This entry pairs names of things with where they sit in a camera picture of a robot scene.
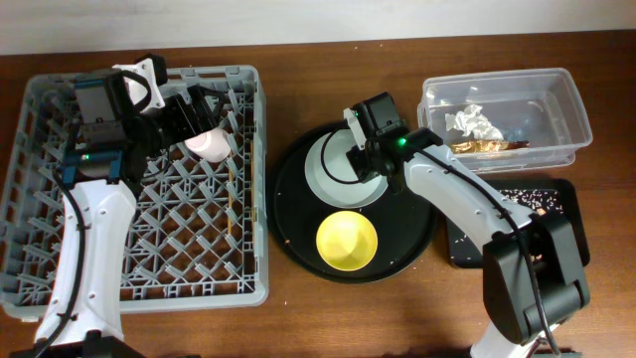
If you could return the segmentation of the white napkin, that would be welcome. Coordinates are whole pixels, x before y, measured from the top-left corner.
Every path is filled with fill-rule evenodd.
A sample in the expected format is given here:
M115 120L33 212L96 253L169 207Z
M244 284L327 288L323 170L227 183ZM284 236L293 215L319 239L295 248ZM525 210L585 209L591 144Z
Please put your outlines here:
M482 106L469 104L455 114L445 114L445 127L462 132L464 137L472 136L477 140L503 141L503 133L481 113Z

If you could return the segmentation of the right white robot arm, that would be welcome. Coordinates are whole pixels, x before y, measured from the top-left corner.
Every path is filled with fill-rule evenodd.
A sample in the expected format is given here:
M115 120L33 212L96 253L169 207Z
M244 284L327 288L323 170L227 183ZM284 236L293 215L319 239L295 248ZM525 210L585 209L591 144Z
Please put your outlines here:
M553 332L590 302L572 224L518 204L464 166L431 130L409 129L382 92L347 107L358 182L379 176L436 207L480 249L489 323L472 357L529 357L543 343L558 357Z

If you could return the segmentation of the pink cup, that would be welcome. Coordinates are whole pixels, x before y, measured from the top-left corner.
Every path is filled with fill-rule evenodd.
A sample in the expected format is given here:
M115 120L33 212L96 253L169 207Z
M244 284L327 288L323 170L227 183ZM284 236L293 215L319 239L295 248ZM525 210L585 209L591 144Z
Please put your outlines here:
M225 160L232 151L228 138L229 134L217 127L187 139L185 145L201 158L209 162L219 163Z

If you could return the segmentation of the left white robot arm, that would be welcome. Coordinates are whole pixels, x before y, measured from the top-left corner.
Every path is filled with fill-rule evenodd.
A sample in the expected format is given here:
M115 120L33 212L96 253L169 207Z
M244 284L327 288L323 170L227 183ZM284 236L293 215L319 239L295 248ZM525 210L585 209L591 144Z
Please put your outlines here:
M148 54L73 80L80 119L52 177L64 236L53 293L22 357L136 357L123 338L123 252L148 158L216 128L226 96L202 85L162 96L163 57Z

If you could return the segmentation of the gold foil wrapper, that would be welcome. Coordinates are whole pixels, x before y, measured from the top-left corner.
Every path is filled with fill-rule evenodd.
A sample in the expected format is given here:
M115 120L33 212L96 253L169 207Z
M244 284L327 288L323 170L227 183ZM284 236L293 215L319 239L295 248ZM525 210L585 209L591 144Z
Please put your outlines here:
M449 147L454 154L500 152L528 148L528 141L505 141L505 140L471 140L461 143L450 144Z

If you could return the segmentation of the yellow bowl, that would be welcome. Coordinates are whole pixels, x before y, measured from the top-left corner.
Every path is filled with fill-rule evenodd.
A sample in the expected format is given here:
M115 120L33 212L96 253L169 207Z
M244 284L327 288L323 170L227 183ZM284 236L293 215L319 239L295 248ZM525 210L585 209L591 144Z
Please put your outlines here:
M353 211L339 211L319 225L315 243L320 258L329 267L356 271L373 260L379 237L367 217Z

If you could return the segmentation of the food scraps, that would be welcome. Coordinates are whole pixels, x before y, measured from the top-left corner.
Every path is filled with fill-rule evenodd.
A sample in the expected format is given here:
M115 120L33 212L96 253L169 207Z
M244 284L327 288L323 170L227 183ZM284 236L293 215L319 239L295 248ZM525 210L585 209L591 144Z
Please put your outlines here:
M553 189L502 189L507 199L531 208L539 215L550 211L564 213L559 193ZM460 269L480 269L482 255L468 237L450 220L446 220L449 259Z

